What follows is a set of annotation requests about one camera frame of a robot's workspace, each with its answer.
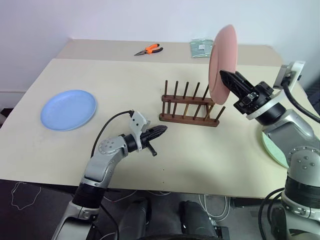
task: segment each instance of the orange handle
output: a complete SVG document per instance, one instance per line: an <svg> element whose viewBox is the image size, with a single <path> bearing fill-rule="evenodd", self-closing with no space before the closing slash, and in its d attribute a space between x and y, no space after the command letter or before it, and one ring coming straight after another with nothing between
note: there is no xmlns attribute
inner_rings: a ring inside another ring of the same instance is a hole
<svg viewBox="0 0 320 240"><path fill-rule="evenodd" d="M152 49L155 49L155 48L157 48L157 47L159 47L159 46L160 46L159 43L152 44L151 46L146 47L145 50L146 50L146 52L147 52L148 54L152 54Z"/></svg>

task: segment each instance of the beige table surface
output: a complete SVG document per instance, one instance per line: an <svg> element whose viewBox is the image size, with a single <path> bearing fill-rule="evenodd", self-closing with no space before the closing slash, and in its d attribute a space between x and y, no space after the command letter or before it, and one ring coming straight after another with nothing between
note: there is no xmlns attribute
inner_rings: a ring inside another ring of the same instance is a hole
<svg viewBox="0 0 320 240"><path fill-rule="evenodd" d="M279 68L241 65L237 70L253 85L260 81L272 85ZM148 117L151 126L167 125L168 129L152 141L156 157L147 149L131 153L116 167L109 187L264 197L284 186L286 169L265 151L259 124L233 107L237 100L233 94L218 127L160 122L165 80L169 93L179 81L178 94L183 94L189 81L188 95L199 81L201 96L208 84L208 64L53 59L0 129L0 178L78 185L101 127L114 114L133 109ZM71 89L95 96L95 115L75 130L45 128L40 121L42 107L52 96ZM293 95L315 113L299 84ZM286 99L282 103L293 107ZM211 115L215 117L221 107L215 106ZM178 107L177 114L183 109ZM319 136L318 125L302 117ZM128 116L112 121L101 140L129 134L128 124Z"/></svg>

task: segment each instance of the orange-handled pliers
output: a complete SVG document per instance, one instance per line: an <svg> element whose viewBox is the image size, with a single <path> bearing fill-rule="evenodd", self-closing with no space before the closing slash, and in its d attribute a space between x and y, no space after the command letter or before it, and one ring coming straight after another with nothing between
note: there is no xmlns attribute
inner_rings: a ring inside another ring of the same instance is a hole
<svg viewBox="0 0 320 240"><path fill-rule="evenodd" d="M144 50L136 53L135 56L144 55L144 54L159 53L159 52L161 52L161 51L164 49L163 47L160 47L160 48L158 48L158 49L155 49L155 48L157 48L157 47L159 47L159 46L160 46L159 43L152 44L151 46L146 47Z"/></svg>

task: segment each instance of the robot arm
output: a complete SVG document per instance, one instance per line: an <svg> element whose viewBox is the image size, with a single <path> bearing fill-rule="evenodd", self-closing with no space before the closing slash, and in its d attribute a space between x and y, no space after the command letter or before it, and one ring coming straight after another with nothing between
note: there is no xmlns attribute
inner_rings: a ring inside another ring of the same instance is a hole
<svg viewBox="0 0 320 240"><path fill-rule="evenodd" d="M150 141L163 134L164 125L148 128L148 121L135 111L130 119L133 134L120 135L103 140L89 160L74 198L68 203L52 240L90 239L105 190L111 181L117 164L129 153L149 148L157 155Z"/></svg>
<svg viewBox="0 0 320 240"><path fill-rule="evenodd" d="M280 219L277 230L285 227L286 239L320 239L320 141L311 126L292 109L286 110L279 100L285 95L284 81L291 90L298 80L303 62L281 67L273 89L265 82L251 85L239 72L220 71L224 85L238 98L234 106L263 125L263 132L284 153L287 180L281 195L283 208L275 211Z"/></svg>

